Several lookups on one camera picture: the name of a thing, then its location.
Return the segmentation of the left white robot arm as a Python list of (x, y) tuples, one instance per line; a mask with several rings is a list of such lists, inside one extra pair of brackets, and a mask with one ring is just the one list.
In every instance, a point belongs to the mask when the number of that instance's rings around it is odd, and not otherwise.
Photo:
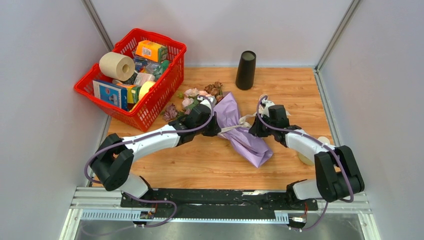
[(106, 191), (125, 192), (144, 208), (152, 203), (153, 194), (146, 180), (131, 173), (132, 165), (150, 154), (189, 143), (197, 135), (214, 137), (220, 130), (214, 109), (199, 104), (188, 115), (157, 130), (130, 137), (110, 134), (89, 159), (88, 167)]

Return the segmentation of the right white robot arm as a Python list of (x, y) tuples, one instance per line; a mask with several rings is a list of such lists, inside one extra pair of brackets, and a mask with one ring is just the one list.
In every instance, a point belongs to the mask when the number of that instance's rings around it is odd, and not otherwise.
[(259, 138), (272, 136), (313, 163), (314, 179), (295, 181), (286, 187), (285, 202), (291, 209), (299, 209), (308, 199), (352, 202), (354, 195), (365, 189), (352, 149), (324, 143), (291, 125), (283, 105), (267, 100), (259, 103), (249, 133)]

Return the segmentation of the purple flower bouquet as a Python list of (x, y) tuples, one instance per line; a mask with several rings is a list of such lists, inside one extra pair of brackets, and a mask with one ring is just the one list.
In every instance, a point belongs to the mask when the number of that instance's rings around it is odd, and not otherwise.
[[(200, 95), (206, 97), (215, 97), (216, 103), (218, 105), (218, 103), (224, 98), (225, 93), (227, 92), (223, 91), (223, 84), (219, 81), (208, 84), (203, 89), (198, 89), (196, 87), (189, 88), (185, 92), (178, 94), (178, 98), (182, 99), (182, 109), (178, 110), (176, 105), (172, 103), (167, 106), (161, 113), (162, 118), (164, 121), (170, 122), (177, 119), (178, 117), (188, 115), (195, 106), (199, 105), (197, 97)], [(218, 114), (217, 122), (220, 127), (221, 121), (218, 117)], [(224, 133), (222, 133), (221, 129), (221, 132), (218, 134), (218, 136), (228, 140), (238, 154), (240, 154), (243, 158), (248, 160), (253, 166), (257, 168), (263, 165), (274, 154), (274, 152), (263, 139), (253, 136), (243, 128), (232, 129)]]

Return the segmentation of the cream ribbon with gold print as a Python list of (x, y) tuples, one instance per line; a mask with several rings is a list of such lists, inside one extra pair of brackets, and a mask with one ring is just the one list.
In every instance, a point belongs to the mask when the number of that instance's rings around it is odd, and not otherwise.
[[(261, 100), (269, 100), (269, 97), (266, 94), (263, 94), (259, 97), (259, 102)], [(259, 102), (257, 105), (257, 109), (253, 114), (247, 114), (244, 116), (240, 115), (240, 111), (238, 108), (238, 104), (235, 100), (234, 95), (231, 92), (226, 92), (223, 99), (217, 104), (215, 107), (215, 111), (218, 114), (219, 120), (221, 123), (219, 126), (221, 127), (221, 132), (226, 133), (233, 129), (245, 129), (249, 133), (249, 129), (252, 127), (255, 117), (259, 114), (257, 110), (259, 109)], [(259, 117), (260, 121), (264, 123), (268, 128), (275, 130), (275, 133), (280, 131), (281, 129), (287, 130), (287, 128), (276, 128), (265, 123), (261, 117)]]

